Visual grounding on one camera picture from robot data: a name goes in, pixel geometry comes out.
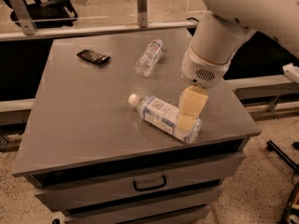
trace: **black chair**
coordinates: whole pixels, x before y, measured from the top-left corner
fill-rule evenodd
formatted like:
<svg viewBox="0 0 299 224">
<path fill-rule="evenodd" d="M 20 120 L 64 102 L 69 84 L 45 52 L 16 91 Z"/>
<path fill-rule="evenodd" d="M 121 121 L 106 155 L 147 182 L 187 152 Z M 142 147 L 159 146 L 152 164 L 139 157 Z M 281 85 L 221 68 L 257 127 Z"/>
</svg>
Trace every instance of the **black chair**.
<svg viewBox="0 0 299 224">
<path fill-rule="evenodd" d="M 9 0 L 4 1 L 13 9 Z M 78 17 L 70 0 L 48 0 L 44 3 L 41 0 L 34 0 L 34 3 L 31 4 L 26 2 L 26 0 L 23 1 L 37 28 L 73 26 L 73 21 Z M 10 14 L 10 18 L 20 26 L 15 11 Z"/>
</svg>

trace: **cart wheel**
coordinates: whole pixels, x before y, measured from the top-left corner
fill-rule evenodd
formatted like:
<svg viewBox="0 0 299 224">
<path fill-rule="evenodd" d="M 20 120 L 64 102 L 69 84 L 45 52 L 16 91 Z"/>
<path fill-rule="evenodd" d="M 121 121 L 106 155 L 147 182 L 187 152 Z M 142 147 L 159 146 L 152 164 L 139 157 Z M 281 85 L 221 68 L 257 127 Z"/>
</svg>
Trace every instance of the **cart wheel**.
<svg viewBox="0 0 299 224">
<path fill-rule="evenodd" d="M 267 149 L 268 149 L 268 151 L 270 151 L 270 152 L 272 152 L 274 149 L 273 149 L 273 147 L 271 147 L 271 146 L 267 146 Z"/>
<path fill-rule="evenodd" d="M 299 142 L 293 142 L 293 143 L 292 143 L 292 146 L 293 146 L 295 149 L 299 150 Z"/>
<path fill-rule="evenodd" d="M 60 220 L 58 218 L 56 218 L 52 221 L 52 224 L 60 224 Z"/>
</svg>

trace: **speckled floor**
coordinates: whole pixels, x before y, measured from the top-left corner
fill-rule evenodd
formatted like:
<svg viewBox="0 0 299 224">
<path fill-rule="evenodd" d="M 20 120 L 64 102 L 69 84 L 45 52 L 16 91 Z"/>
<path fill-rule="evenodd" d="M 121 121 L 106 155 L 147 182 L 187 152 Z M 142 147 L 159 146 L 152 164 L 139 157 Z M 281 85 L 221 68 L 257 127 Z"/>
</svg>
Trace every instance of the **speckled floor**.
<svg viewBox="0 0 299 224">
<path fill-rule="evenodd" d="M 280 116 L 257 120 L 262 133 L 249 140 L 247 157 L 233 177 L 224 181 L 224 192 L 211 205 L 206 219 L 193 224 L 274 224 L 278 223 L 293 188 L 293 170 L 266 142 L 274 141 L 296 163 L 299 150 L 292 143 L 299 141 L 299 107 L 290 117 Z M 24 178 L 14 178 L 10 172 L 20 144 L 13 136 L 7 151 L 0 155 L 0 223 L 50 224 L 60 213 L 52 213 L 38 199 L 34 188 Z"/>
</svg>

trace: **plastic bottle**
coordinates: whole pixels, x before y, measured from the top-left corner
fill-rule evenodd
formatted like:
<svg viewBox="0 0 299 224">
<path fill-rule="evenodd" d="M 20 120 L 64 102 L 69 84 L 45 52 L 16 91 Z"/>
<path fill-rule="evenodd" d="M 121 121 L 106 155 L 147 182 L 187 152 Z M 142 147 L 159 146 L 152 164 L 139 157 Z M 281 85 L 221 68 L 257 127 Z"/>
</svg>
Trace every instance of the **plastic bottle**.
<svg viewBox="0 0 299 224">
<path fill-rule="evenodd" d="M 177 127 L 178 108 L 151 95 L 140 98 L 131 94 L 129 104 L 135 107 L 142 119 L 153 124 L 159 129 L 175 136 L 184 143 L 192 143 L 202 127 L 202 121 L 197 118 L 189 131 L 182 131 Z"/>
<path fill-rule="evenodd" d="M 135 70 L 141 77 L 149 77 L 162 57 L 163 41 L 152 40 L 135 64 Z"/>
</svg>

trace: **gray cabinet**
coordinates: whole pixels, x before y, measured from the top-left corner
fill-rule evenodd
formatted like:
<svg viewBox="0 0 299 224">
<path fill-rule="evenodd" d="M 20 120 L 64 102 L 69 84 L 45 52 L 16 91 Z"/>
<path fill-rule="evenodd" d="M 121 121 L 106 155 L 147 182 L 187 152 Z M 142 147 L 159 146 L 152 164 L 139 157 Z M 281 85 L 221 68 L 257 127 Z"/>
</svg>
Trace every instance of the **gray cabinet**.
<svg viewBox="0 0 299 224">
<path fill-rule="evenodd" d="M 138 77 L 134 62 L 157 37 L 164 41 L 160 67 L 151 78 Z M 141 120 L 127 103 L 134 92 L 178 105 L 190 40 L 186 29 L 55 40 L 13 174 L 25 176 L 37 199 L 63 212 L 66 223 L 205 217 L 260 129 L 224 81 L 207 91 L 203 128 L 191 145 Z M 111 60 L 91 65 L 76 56 L 83 49 Z"/>
</svg>

